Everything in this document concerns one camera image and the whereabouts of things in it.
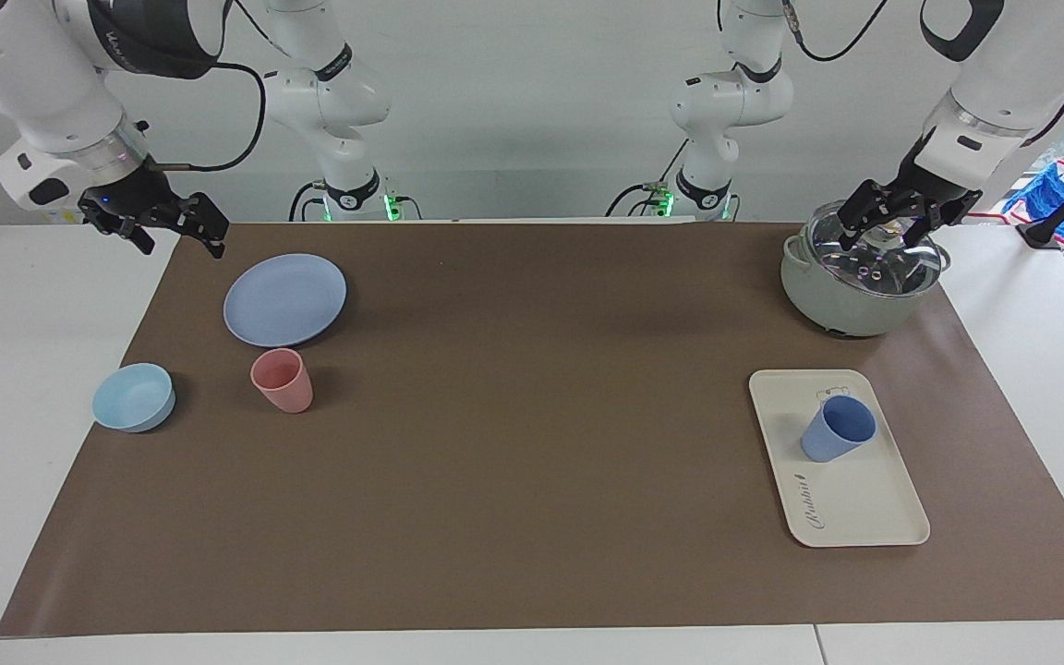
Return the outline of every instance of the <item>pink cup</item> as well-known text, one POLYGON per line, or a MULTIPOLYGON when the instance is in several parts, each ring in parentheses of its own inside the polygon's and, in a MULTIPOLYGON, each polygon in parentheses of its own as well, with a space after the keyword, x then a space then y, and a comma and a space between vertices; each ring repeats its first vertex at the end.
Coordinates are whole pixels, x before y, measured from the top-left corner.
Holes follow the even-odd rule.
POLYGON ((314 399, 303 356, 293 349, 262 353, 262 358, 253 362, 249 378, 267 400, 286 413, 304 412, 314 399))

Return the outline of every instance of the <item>green indicator light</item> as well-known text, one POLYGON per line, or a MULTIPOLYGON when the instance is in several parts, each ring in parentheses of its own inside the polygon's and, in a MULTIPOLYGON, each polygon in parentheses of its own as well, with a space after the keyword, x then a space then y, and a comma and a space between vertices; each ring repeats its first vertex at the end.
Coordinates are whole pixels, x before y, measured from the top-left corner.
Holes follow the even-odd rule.
POLYGON ((384 194, 384 211, 388 214, 388 221, 401 219, 401 206, 396 204, 396 199, 384 194))
POLYGON ((676 196, 671 193, 663 194, 663 201, 659 203, 660 216, 671 216, 671 207, 676 205, 676 196))

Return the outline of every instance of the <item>tray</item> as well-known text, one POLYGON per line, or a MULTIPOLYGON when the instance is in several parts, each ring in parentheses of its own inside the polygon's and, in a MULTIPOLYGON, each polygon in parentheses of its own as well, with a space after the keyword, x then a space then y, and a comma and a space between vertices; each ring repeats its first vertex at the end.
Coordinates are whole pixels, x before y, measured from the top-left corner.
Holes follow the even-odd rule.
POLYGON ((851 369, 766 369, 750 378, 791 535, 812 548, 917 546, 930 521, 905 470, 872 384, 851 369), (872 410, 878 434, 829 463, 802 453, 803 430, 828 397, 857 397, 872 410))

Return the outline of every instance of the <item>cooking pot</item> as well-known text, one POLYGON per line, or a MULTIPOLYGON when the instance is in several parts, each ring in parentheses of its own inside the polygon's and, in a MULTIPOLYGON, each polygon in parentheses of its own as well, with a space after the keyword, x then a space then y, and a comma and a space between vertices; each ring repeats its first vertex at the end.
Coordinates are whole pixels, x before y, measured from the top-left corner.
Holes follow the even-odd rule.
POLYGON ((839 244, 843 201, 820 206, 798 235, 786 238, 782 289, 795 307, 829 333, 883 335, 905 323, 950 268, 946 249, 929 238, 908 248, 902 233, 913 219, 865 232, 852 249, 839 244))

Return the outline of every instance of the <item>light blue bowl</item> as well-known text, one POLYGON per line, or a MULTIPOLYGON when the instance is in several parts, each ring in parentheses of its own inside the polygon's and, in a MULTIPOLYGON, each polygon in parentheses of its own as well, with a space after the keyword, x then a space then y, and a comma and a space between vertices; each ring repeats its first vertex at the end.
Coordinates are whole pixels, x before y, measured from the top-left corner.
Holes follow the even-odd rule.
POLYGON ((93 417, 111 430, 155 429, 174 409, 174 387, 163 367, 148 362, 109 376, 93 397, 93 417))

